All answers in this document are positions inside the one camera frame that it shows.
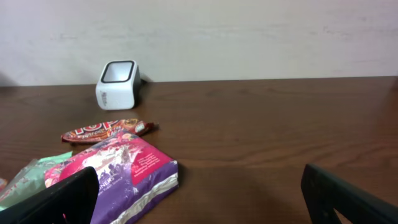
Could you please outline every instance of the red wrapper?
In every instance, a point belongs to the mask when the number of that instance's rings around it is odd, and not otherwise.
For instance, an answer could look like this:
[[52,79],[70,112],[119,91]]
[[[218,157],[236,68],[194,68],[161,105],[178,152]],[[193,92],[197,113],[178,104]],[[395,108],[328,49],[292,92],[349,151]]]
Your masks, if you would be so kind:
[[69,131],[61,135],[61,138],[64,142],[96,143],[107,139],[123,129],[126,129],[135,135],[142,136],[153,128],[153,123],[145,123],[134,118],[121,119],[102,122],[100,124]]

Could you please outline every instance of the wall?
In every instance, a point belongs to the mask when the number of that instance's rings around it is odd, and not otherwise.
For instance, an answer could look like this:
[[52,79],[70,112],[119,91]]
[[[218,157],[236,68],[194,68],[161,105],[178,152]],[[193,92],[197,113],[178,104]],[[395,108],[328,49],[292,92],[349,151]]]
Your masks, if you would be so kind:
[[0,85],[397,75],[395,0],[0,0]]

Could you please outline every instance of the white cube device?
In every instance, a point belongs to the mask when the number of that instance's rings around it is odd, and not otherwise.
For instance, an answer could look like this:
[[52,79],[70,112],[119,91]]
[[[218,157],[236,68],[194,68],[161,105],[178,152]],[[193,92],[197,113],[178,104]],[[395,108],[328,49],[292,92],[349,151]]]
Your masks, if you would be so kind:
[[104,110],[133,108],[137,101],[141,79],[133,60],[114,61],[105,65],[95,88],[99,107]]

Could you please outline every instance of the light green wrapper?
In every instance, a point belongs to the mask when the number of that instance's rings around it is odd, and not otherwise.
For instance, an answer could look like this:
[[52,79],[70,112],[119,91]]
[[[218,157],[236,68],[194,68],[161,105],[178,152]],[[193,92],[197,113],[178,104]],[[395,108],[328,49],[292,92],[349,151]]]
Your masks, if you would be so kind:
[[0,211],[45,189],[44,172],[72,156],[72,151],[59,156],[32,160],[0,192]]

